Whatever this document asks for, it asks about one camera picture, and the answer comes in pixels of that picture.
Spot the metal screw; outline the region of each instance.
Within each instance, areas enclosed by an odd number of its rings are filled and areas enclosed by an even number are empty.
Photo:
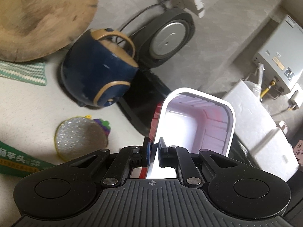
[[[190,177],[186,181],[188,184],[191,184],[191,185],[199,185],[200,183],[202,183],[202,180],[197,177]]]
[[[103,180],[103,183],[106,185],[115,185],[118,183],[118,180],[113,177],[108,177]]]

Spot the white container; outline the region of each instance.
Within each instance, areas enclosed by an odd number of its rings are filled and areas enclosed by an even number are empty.
[[[164,100],[154,144],[163,137],[166,146],[185,147],[190,153],[209,149],[228,155],[235,127],[232,106],[203,92],[180,88]],[[175,178],[175,169],[160,168],[157,147],[153,146],[147,178]]]

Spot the tan handle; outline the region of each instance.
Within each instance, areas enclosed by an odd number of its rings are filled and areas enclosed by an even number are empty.
[[[134,58],[134,54],[135,54],[135,46],[134,46],[134,43],[132,42],[132,40],[126,36],[124,33],[120,32],[120,31],[106,31],[105,29],[99,29],[99,30],[91,30],[91,36],[93,37],[93,39],[95,40],[100,40],[104,37],[107,37],[107,36],[118,36],[122,39],[124,39],[125,41],[127,41],[131,47],[132,47],[132,58]]]

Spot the green striped cloth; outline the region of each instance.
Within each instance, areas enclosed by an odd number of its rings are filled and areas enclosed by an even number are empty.
[[[0,76],[22,82],[46,86],[45,63],[39,60],[12,63],[0,60]]]

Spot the ribbed black surface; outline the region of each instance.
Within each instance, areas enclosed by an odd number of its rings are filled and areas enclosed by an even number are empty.
[[[281,217],[245,221],[217,210],[199,189],[177,179],[128,179],[106,189],[86,212],[66,220],[40,221],[23,217],[17,227],[291,227]]]

